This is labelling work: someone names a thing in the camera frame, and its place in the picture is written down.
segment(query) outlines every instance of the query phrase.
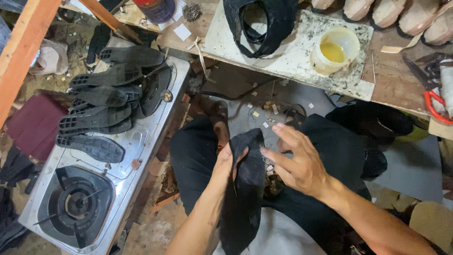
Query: maroon fabric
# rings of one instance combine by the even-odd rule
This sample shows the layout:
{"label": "maroon fabric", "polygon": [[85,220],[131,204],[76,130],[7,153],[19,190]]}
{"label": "maroon fabric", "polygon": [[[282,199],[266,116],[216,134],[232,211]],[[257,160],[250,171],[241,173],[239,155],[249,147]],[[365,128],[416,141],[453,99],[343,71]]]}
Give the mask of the maroon fabric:
{"label": "maroon fabric", "polygon": [[67,109],[46,95],[32,96],[6,122],[6,133],[25,154],[45,161],[55,145],[58,123]]}

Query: white paper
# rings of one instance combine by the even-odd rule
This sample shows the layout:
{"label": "white paper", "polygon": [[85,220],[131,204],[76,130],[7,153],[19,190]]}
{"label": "white paper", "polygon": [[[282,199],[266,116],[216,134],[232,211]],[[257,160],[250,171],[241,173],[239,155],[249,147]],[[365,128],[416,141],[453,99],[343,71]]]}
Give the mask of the white paper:
{"label": "white paper", "polygon": [[186,28],[184,24],[181,24],[179,27],[173,30],[176,35],[181,38],[181,40],[185,41],[192,33]]}
{"label": "white paper", "polygon": [[159,26],[160,30],[163,31],[164,29],[166,29],[168,26],[170,26],[173,23],[174,23],[173,19],[169,19],[165,23],[158,24],[158,26]]}
{"label": "white paper", "polygon": [[175,10],[173,14],[173,19],[175,21],[178,21],[183,16],[183,7],[186,6],[186,3],[184,3],[182,0],[175,0]]}
{"label": "white paper", "polygon": [[280,82],[280,84],[282,86],[286,86],[286,85],[288,85],[288,83],[289,83],[289,80],[286,80],[286,79],[284,79],[283,81]]}

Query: stove burner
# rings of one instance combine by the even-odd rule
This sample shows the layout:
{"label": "stove burner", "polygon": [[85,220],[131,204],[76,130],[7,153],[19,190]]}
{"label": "stove burner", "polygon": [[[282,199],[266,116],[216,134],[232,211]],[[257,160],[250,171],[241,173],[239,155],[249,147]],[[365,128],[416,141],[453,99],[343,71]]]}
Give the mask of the stove burner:
{"label": "stove burner", "polygon": [[111,203],[113,187],[104,178],[78,167],[55,170],[55,183],[44,197],[37,223],[44,232],[84,248],[96,239]]}
{"label": "stove burner", "polygon": [[72,195],[68,195],[65,203],[65,210],[69,216],[82,220],[85,218],[85,214],[91,208],[91,201],[85,200],[87,195],[83,192],[76,192]]}

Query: wooden beam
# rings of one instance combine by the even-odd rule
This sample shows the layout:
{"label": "wooden beam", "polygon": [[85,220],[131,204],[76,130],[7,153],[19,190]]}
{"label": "wooden beam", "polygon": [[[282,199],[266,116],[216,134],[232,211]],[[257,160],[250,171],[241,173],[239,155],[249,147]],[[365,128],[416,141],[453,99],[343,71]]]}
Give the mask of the wooden beam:
{"label": "wooden beam", "polygon": [[85,7],[87,7],[96,17],[102,22],[107,24],[113,31],[121,36],[129,36],[140,44],[143,42],[139,39],[138,34],[130,27],[117,20],[101,3],[96,0],[79,0]]}
{"label": "wooden beam", "polygon": [[28,1],[0,56],[0,127],[57,12],[60,0]]}

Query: red scissors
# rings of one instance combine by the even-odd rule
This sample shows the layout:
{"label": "red scissors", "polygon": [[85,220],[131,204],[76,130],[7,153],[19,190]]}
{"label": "red scissors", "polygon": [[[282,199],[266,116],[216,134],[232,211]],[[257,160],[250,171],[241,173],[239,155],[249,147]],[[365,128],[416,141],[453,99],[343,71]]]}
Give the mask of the red scissors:
{"label": "red scissors", "polygon": [[434,98],[435,100],[437,100],[439,103],[441,103],[445,107],[445,100],[433,91],[433,89],[435,89],[436,87],[439,87],[440,84],[430,80],[429,77],[427,76],[427,74],[422,69],[420,69],[420,67],[418,67],[418,65],[416,65],[414,62],[407,59],[407,57],[403,56],[403,60],[406,63],[406,65],[409,67],[412,74],[415,77],[417,77],[418,80],[424,86],[424,88],[425,88],[424,98],[425,98],[426,107],[428,107],[429,112],[433,115],[434,118],[438,119],[439,121],[446,123],[446,124],[453,124],[453,120],[448,119],[448,118],[442,116],[440,113],[438,113],[436,111],[436,109],[434,109],[433,103],[431,102],[431,98]]}

